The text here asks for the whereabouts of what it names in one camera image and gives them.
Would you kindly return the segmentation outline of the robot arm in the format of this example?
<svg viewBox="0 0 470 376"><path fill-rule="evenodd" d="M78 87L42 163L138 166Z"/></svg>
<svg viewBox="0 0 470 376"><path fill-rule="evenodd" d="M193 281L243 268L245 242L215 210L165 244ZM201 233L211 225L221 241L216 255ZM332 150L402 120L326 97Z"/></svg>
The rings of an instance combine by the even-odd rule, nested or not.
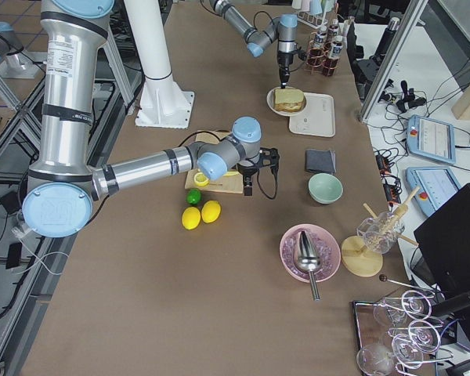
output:
<svg viewBox="0 0 470 376"><path fill-rule="evenodd" d="M108 41L111 1L44 1L41 23L49 37L39 156L28 170L22 214L39 235L68 237L95 217L93 204L118 191L194 169L219 179L231 168L246 190L263 168L277 172L279 154L260 144L253 117L240 117L216 144L184 143L147 157L105 164L87 162L94 122L92 88L97 53Z"/></svg>
<svg viewBox="0 0 470 376"><path fill-rule="evenodd" d="M269 16L269 23L264 30L259 30L237 10L231 1L208 1L208 9L203 1L200 4L211 14L223 18L244 39L248 51L254 58L261 56L268 47L277 42L277 65L279 70L280 87L287 88L291 76L291 65L297 56L305 60L306 52L296 42L298 17L296 14L282 14L281 16Z"/></svg>

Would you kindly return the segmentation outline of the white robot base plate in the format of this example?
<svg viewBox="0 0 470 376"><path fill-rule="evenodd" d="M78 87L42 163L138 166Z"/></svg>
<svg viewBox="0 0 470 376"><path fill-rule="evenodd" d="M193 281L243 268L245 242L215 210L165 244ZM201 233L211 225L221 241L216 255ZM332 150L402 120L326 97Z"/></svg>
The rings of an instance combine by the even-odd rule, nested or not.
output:
<svg viewBox="0 0 470 376"><path fill-rule="evenodd" d="M195 93L183 91L172 77L147 78L136 116L139 127L188 128Z"/></svg>

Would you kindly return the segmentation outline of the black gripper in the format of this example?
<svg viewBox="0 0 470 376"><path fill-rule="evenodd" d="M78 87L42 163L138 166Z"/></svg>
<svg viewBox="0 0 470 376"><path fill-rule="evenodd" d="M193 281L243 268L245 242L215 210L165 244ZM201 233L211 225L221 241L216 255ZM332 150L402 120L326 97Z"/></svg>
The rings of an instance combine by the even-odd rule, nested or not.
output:
<svg viewBox="0 0 470 376"><path fill-rule="evenodd" d="M246 158L237 164L237 170L242 175L244 196L251 196L253 193L252 176L263 168L270 168L276 186L278 186L278 170L280 155L277 148L262 147L257 154L257 161Z"/></svg>
<svg viewBox="0 0 470 376"><path fill-rule="evenodd" d="M277 50L277 64L279 67L280 75L280 87L286 88L289 81L289 75L291 73L290 65L294 61L294 57L297 56L300 60L306 59L306 52L302 50L301 47L294 49L290 52L284 52Z"/></svg>

